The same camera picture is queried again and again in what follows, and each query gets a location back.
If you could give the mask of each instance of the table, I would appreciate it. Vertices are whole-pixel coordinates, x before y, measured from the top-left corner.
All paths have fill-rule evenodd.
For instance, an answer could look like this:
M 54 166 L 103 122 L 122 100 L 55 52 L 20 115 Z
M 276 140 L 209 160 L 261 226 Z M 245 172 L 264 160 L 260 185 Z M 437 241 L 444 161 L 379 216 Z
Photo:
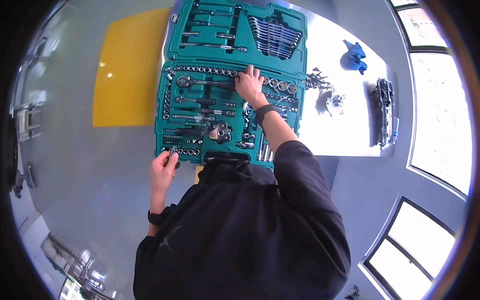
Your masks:
M 307 73 L 318 67 L 322 76 L 333 87 L 345 95 L 343 115 L 331 116 L 328 111 L 317 107 L 317 100 L 324 99 L 322 90 L 309 89 L 305 91 L 302 120 L 300 121 L 299 139 L 314 155 L 326 156 L 392 156 L 395 145 L 387 151 L 380 151 L 380 146 L 371 141 L 376 133 L 375 119 L 369 110 L 369 97 L 375 88 L 378 78 L 386 78 L 393 83 L 396 92 L 396 75 L 388 65 L 372 49 L 339 25 L 302 7 L 277 0 L 244 0 L 242 2 L 266 6 L 275 2 L 281 6 L 292 8 L 303 13 L 308 21 L 308 39 L 306 41 Z M 178 13 L 182 0 L 177 0 L 171 14 Z M 162 75 L 162 66 L 166 57 L 166 45 L 170 41 L 173 23 L 168 21 L 167 31 L 163 40 L 162 57 L 159 62 L 158 76 Z M 345 71 L 340 67 L 340 57 L 347 51 L 343 40 L 352 44 L 358 42 L 365 54 L 363 61 L 368 68 L 364 75 L 358 71 Z

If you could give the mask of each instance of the teal tool case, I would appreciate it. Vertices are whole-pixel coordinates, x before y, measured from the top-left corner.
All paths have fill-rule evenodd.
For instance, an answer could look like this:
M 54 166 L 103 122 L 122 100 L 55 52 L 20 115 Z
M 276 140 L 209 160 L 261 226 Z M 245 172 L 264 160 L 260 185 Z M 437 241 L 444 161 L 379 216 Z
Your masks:
M 204 14 L 204 11 L 215 14 Z M 254 39 L 257 33 L 254 29 L 258 27 L 251 27 L 250 24 L 254 22 L 252 17 L 263 22 L 273 22 L 274 24 L 269 24 L 272 28 L 268 27 L 265 32 L 273 31 L 272 36 L 278 36 L 281 40 L 284 36 L 289 36 L 289 33 L 283 29 L 276 31 L 278 26 L 299 33 L 300 37 L 295 48 L 283 51 L 270 46 L 261 46 L 262 44 L 257 43 L 259 40 Z M 211 25 L 191 22 L 208 22 Z M 193 33 L 193 36 L 183 36 L 185 32 Z M 232 35 L 234 38 L 216 37 L 222 34 Z M 181 85 L 185 85 L 184 81 L 189 83 L 194 79 L 211 82 L 228 81 L 226 85 L 232 87 L 233 84 L 234 87 L 235 71 L 242 72 L 247 65 L 252 64 L 260 70 L 261 76 L 268 77 L 268 80 L 274 79 L 272 85 L 263 85 L 262 92 L 298 135 L 305 93 L 302 80 L 306 76 L 306 39 L 306 17 L 298 11 L 275 3 L 261 7 L 230 0 L 208 2 L 185 0 L 173 25 L 166 50 L 166 56 L 170 60 L 163 65 L 160 76 L 155 118 L 155 155 L 171 150 L 175 145 L 180 161 L 201 164 L 220 158 L 220 162 L 248 161 L 251 164 L 273 167 L 273 153 L 268 147 L 268 141 L 261 129 L 253 124 L 255 111 L 250 106 L 244 105 L 245 101 L 236 91 L 208 84 Z M 261 42 L 270 45 L 270 41 Z M 223 48 L 180 46 L 181 43 L 215 44 L 222 45 Z M 230 47 L 246 48 L 246 52 L 229 49 Z M 288 58 L 283 54 L 287 51 L 291 51 Z M 184 76 L 189 76 L 190 79 L 184 80 Z M 286 84 L 294 84 L 296 91 L 291 85 L 287 91 L 282 91 L 286 86 L 283 83 L 275 89 L 271 88 L 275 86 L 275 80 L 277 83 L 283 81 Z M 205 100 L 204 104 L 200 104 L 198 102 L 202 100 L 191 102 L 185 101 L 184 98 L 214 99 L 215 104 L 212 105 L 211 100 Z M 178 116 L 192 120 L 180 119 Z

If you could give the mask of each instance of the socket wrench set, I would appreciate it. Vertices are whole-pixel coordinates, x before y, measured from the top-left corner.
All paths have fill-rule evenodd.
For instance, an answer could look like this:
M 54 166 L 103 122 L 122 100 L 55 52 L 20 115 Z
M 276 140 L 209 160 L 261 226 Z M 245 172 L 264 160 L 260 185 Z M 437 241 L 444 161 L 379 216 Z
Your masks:
M 156 155 L 176 151 L 200 164 L 226 155 L 265 167 L 273 152 L 235 91 L 249 64 L 264 76 L 262 92 L 298 134 L 306 77 L 307 22 L 292 9 L 231 0 L 185 0 L 167 40 L 157 95 Z

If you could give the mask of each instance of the person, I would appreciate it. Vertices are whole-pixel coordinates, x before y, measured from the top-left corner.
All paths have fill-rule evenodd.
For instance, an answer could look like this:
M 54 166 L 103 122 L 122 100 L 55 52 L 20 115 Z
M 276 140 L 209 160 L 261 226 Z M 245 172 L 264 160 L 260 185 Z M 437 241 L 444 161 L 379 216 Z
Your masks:
M 274 172 L 205 165 L 199 183 L 165 208 L 178 155 L 150 165 L 148 233 L 135 262 L 136 299 L 333 299 L 350 270 L 340 213 L 317 159 L 262 94 L 249 65 L 236 90 L 255 110 Z

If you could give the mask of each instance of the blue rag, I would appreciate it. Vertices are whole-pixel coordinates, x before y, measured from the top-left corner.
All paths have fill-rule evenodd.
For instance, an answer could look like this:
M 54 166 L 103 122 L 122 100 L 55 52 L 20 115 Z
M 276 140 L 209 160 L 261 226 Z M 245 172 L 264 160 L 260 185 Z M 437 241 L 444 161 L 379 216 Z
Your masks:
M 355 45 L 347 40 L 343 40 L 343 42 L 347 45 L 348 51 L 340 58 L 340 66 L 345 70 L 359 70 L 360 74 L 363 75 L 363 71 L 367 69 L 367 64 L 361 61 L 361 59 L 366 57 L 365 52 L 363 52 L 358 42 L 356 42 Z

